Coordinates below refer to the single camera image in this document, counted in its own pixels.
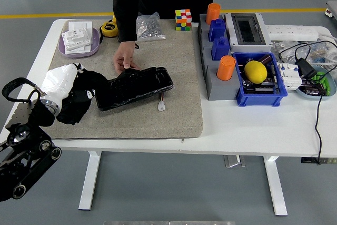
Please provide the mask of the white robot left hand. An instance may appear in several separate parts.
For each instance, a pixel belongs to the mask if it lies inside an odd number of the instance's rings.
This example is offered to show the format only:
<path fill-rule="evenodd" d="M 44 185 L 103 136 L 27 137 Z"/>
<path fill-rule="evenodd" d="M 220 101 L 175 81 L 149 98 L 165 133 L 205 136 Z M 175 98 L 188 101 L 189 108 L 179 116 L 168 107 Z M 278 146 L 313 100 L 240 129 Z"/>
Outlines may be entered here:
<path fill-rule="evenodd" d="M 60 108 L 73 87 L 78 71 L 83 69 L 82 64 L 71 63 L 47 71 L 41 85 L 41 90 L 45 93 L 41 96 L 42 103 Z"/>

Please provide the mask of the person's right hand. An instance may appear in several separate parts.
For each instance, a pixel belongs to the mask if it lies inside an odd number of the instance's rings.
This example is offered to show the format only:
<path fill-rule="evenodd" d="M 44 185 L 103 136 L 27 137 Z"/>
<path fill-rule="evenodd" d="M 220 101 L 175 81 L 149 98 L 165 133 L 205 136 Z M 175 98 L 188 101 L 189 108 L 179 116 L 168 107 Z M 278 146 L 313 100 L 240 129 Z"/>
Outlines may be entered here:
<path fill-rule="evenodd" d="M 135 42 L 121 42 L 117 51 L 113 55 L 112 61 L 115 72 L 121 74 L 124 70 L 132 68 L 139 70 L 140 68 L 133 61 L 135 50 Z"/>

